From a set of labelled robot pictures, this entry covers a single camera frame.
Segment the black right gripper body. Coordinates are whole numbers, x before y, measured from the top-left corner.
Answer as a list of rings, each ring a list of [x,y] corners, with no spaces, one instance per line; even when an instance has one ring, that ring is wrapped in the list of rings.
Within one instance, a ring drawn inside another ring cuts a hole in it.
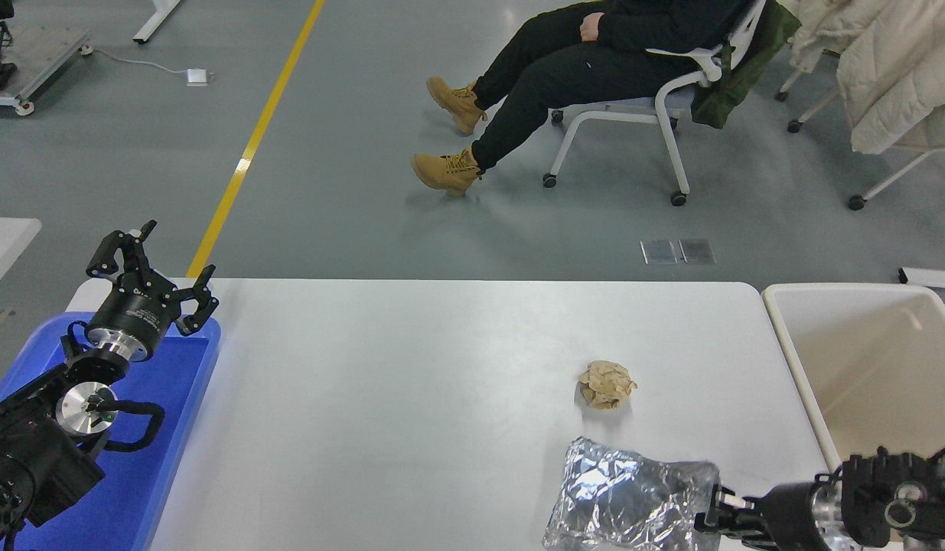
[[[748,547],[759,550],[824,550],[825,543],[813,519],[812,499],[817,482],[780,484],[763,497],[749,497],[751,512],[759,517],[758,536]]]

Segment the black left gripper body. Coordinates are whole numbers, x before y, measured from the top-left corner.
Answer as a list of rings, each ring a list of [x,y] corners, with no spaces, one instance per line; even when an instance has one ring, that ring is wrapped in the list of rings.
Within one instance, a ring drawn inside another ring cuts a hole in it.
[[[169,299],[178,286],[169,280],[152,282],[140,289],[130,278],[108,278],[112,283],[109,295],[97,313],[87,322],[85,338],[94,347],[107,341],[130,337],[138,343],[136,350],[154,350],[167,334],[174,314],[169,310]]]

